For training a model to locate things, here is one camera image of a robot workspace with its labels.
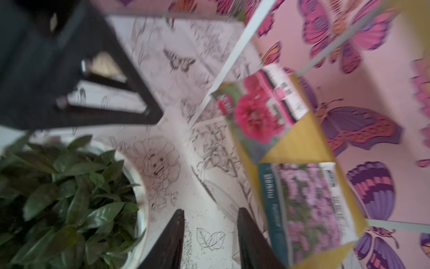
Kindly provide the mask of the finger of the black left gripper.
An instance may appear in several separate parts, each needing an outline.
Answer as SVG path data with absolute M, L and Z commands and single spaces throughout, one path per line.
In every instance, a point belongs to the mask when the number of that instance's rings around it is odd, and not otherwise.
M 163 117 L 163 111 L 157 101 L 150 96 L 137 96 L 137 100 L 146 104 L 143 112 L 115 111 L 69 104 L 66 97 L 56 100 L 58 115 L 65 126 L 100 126 L 110 124 L 141 124 L 156 125 Z
M 80 63 L 83 78 L 89 82 L 96 82 L 103 86 L 116 87 L 137 93 L 149 100 L 153 97 L 144 80 L 135 69 L 126 52 L 123 50 L 114 32 L 104 20 L 92 20 L 80 30 L 80 36 L 85 43 L 86 53 Z M 97 75 L 90 68 L 95 67 L 95 57 L 101 52 L 106 52 L 125 74 L 126 82 L 118 82 L 112 78 Z

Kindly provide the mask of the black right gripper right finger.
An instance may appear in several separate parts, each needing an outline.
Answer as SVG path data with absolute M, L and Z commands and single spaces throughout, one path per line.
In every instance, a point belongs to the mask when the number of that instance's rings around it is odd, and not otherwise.
M 243 207 L 239 208 L 237 231 L 242 269 L 285 269 L 248 210 Z

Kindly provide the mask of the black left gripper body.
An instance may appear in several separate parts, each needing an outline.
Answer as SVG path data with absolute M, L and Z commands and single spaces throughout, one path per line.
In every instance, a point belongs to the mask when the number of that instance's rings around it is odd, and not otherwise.
M 1 124 L 18 130 L 97 125 L 67 103 L 97 52 L 101 13 L 90 1 L 1 2 Z

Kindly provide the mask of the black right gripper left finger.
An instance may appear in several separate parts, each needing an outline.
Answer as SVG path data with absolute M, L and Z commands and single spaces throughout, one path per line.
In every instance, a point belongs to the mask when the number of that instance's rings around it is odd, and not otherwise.
M 138 269 L 180 269 L 184 232 L 184 210 L 178 209 Z

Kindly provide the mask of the purple flower seed bag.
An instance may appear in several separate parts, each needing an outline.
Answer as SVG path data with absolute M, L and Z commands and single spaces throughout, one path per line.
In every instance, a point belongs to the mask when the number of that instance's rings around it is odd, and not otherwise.
M 273 252 L 292 267 L 358 240 L 334 162 L 258 165 Z

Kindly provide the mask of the red flower seed bag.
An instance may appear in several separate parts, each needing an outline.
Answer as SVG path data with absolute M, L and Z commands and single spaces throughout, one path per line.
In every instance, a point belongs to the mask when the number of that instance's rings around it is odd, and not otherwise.
M 288 73 L 277 64 L 224 83 L 211 95 L 255 164 L 309 111 Z

